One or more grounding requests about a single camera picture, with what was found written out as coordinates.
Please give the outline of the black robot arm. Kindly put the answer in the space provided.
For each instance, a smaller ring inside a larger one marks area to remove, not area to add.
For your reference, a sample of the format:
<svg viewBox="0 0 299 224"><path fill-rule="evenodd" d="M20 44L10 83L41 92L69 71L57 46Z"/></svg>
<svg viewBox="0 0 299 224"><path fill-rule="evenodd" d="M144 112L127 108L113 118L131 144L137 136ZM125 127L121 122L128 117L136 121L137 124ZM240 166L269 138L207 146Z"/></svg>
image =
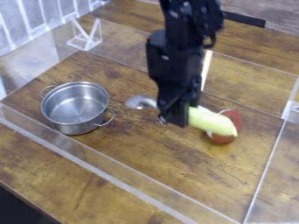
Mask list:
<svg viewBox="0 0 299 224"><path fill-rule="evenodd" d="M201 94L201 58L216 43L219 0L159 0L164 28L145 41L147 70L157 86L159 120L184 127Z"/></svg>

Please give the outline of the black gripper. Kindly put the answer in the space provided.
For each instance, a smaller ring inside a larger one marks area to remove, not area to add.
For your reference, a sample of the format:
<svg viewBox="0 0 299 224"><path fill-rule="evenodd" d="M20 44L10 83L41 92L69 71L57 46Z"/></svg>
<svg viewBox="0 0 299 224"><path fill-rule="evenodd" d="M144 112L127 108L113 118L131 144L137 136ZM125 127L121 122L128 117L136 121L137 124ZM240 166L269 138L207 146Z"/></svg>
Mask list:
<svg viewBox="0 0 299 224"><path fill-rule="evenodd" d="M189 106L201 97L201 39L192 34L168 36L155 31L145 42L148 76L157 86L159 117L179 127L188 125Z"/></svg>

